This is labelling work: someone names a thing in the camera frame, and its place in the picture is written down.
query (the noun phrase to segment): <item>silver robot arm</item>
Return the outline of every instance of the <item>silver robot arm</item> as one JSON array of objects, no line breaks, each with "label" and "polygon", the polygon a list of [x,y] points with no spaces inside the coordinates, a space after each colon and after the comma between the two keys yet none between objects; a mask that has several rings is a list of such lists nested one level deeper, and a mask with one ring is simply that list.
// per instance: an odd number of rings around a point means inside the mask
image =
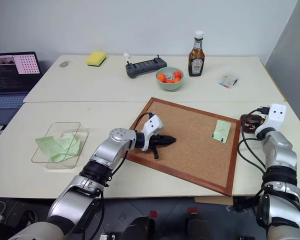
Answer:
[{"label": "silver robot arm", "polygon": [[286,106],[272,104],[255,135],[262,140],[266,172],[256,221],[267,230],[268,240],[300,240],[300,189],[297,187],[297,155],[279,132]]},{"label": "silver robot arm", "polygon": [[[163,122],[153,113],[149,116],[141,132],[125,128],[113,129],[79,175],[72,179],[52,204],[47,220],[31,224],[10,240],[62,240],[72,233],[82,233],[99,210],[100,201],[97,197],[102,194],[104,187],[108,187],[107,182],[112,179],[113,170],[127,152],[134,148],[146,151],[149,146],[160,145],[160,141],[153,136],[164,128]],[[168,137],[165,145],[176,140],[170,136],[160,137]]]}]

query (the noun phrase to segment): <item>yellow sponge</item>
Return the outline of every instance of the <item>yellow sponge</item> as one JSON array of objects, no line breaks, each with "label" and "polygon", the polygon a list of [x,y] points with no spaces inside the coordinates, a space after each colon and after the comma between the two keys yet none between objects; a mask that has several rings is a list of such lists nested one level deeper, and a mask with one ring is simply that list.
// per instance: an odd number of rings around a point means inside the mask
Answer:
[{"label": "yellow sponge", "polygon": [[97,66],[99,67],[104,60],[106,59],[106,54],[102,51],[94,51],[90,54],[90,56],[86,59],[86,64],[89,66]]}]

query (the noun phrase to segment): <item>gray controller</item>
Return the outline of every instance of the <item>gray controller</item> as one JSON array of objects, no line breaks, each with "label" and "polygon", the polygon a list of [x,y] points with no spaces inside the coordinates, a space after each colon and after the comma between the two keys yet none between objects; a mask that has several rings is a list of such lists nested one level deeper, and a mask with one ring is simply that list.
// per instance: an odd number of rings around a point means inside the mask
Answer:
[{"label": "gray controller", "polygon": [[167,66],[167,63],[162,60],[159,55],[152,60],[142,61],[138,63],[127,62],[125,65],[126,74],[134,79],[139,74],[158,70]]}]

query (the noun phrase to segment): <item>laptop keyboard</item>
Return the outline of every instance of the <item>laptop keyboard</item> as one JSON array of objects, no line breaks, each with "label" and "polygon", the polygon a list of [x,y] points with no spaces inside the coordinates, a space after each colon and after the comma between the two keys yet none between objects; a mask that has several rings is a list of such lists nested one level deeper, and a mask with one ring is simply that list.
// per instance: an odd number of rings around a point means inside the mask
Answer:
[{"label": "laptop keyboard", "polygon": [[21,108],[26,96],[0,96],[0,109]]}]

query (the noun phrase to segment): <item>bowl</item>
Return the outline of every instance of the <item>bowl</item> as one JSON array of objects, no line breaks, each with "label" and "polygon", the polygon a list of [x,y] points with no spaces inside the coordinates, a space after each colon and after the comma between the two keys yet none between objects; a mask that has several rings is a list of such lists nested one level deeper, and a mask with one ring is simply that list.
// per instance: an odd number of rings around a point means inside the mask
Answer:
[{"label": "bowl", "polygon": [[[164,82],[161,82],[158,80],[158,74],[165,74],[165,75],[169,75],[169,74],[172,74],[175,72],[175,71],[179,71],[181,72],[181,80],[178,81],[178,82],[175,82],[175,83],[164,83]],[[175,68],[175,67],[171,67],[171,66],[167,66],[167,67],[163,67],[163,68],[160,68],[156,74],[155,74],[155,78],[156,78],[156,81],[158,82],[159,86],[164,89],[164,90],[168,90],[168,91],[173,91],[173,90],[176,90],[178,88],[181,87],[181,85],[183,84],[183,78],[184,78],[184,73],[178,69],[178,68]]]}]

